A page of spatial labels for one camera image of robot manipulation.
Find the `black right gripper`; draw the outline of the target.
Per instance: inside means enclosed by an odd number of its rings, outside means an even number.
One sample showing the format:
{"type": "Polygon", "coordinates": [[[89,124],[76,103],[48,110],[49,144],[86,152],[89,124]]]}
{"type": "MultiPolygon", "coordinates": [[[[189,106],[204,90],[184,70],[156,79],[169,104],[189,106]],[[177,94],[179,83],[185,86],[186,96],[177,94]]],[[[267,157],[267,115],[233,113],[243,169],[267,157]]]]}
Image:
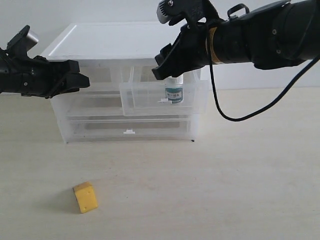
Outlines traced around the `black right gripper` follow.
{"type": "Polygon", "coordinates": [[[151,71],[157,80],[177,78],[205,66],[253,61],[253,24],[239,19],[197,22],[180,28],[173,44],[164,46],[151,71]]]}

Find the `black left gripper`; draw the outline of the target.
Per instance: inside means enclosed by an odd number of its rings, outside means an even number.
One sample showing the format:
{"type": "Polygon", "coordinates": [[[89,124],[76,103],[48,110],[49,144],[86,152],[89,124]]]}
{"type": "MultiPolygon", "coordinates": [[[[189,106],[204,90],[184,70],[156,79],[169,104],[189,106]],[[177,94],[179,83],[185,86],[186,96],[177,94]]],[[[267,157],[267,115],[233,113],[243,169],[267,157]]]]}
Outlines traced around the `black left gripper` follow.
{"type": "Polygon", "coordinates": [[[53,98],[78,92],[90,86],[90,79],[80,73],[75,60],[48,61],[0,58],[0,92],[21,94],[25,97],[53,98]]]}

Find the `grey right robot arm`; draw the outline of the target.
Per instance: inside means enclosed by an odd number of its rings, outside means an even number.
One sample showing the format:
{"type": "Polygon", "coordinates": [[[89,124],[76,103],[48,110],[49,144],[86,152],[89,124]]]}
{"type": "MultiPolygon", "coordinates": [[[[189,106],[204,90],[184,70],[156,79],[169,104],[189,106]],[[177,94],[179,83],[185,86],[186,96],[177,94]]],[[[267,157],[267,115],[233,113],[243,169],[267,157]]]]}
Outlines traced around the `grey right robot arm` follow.
{"type": "Polygon", "coordinates": [[[320,3],[279,0],[255,10],[237,4],[222,19],[209,0],[163,0],[160,23],[185,24],[155,57],[158,80],[219,64],[252,63],[260,70],[295,67],[320,53],[320,3]]]}

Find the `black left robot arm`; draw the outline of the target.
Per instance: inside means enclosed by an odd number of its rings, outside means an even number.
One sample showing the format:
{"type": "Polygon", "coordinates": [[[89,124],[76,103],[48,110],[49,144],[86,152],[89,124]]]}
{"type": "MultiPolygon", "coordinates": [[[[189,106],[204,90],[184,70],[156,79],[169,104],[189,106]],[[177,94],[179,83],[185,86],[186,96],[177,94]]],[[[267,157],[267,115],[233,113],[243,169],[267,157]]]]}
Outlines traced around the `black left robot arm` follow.
{"type": "Polygon", "coordinates": [[[39,55],[30,58],[26,51],[0,50],[1,93],[51,99],[89,86],[89,77],[80,73],[75,60],[48,61],[39,55]]]}

